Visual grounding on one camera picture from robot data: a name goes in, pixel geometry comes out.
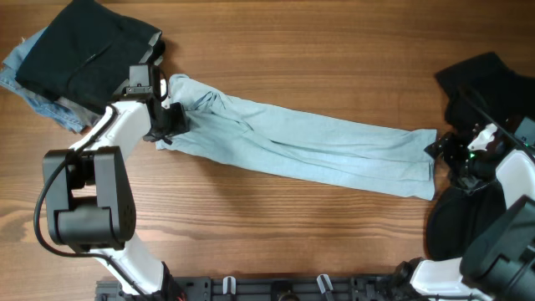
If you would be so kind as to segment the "light blue t-shirt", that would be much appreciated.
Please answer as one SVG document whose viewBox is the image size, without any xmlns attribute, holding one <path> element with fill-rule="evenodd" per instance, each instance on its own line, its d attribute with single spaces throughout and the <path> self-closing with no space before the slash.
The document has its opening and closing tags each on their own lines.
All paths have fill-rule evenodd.
<svg viewBox="0 0 535 301">
<path fill-rule="evenodd" d="M 366 125 L 224 94 L 185 74 L 170 78 L 172 104 L 190 129 L 159 150 L 357 190 L 431 200 L 435 130 Z"/>
</svg>

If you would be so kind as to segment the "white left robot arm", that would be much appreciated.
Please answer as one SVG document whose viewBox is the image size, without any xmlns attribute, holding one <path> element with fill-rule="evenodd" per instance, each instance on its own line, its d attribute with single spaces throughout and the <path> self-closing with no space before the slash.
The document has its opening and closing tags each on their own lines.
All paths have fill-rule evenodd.
<svg viewBox="0 0 535 301">
<path fill-rule="evenodd" d="M 185 290 L 135 232 L 136 209 L 125 160 L 166 120 L 163 79 L 131 80 L 104 118 L 79 142 L 43 158 L 43 189 L 33 215 L 39 244 L 64 258 L 94 258 L 118 280 L 126 300 L 184 300 Z"/>
</svg>

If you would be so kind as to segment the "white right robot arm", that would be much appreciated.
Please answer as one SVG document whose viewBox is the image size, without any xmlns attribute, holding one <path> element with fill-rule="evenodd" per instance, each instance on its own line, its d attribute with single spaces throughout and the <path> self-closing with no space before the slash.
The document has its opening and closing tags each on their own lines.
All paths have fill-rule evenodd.
<svg viewBox="0 0 535 301">
<path fill-rule="evenodd" d="M 534 301 L 534 157 L 510 151 L 496 168 L 506 211 L 461 258 L 424 260 L 410 285 L 416 300 Z"/>
</svg>

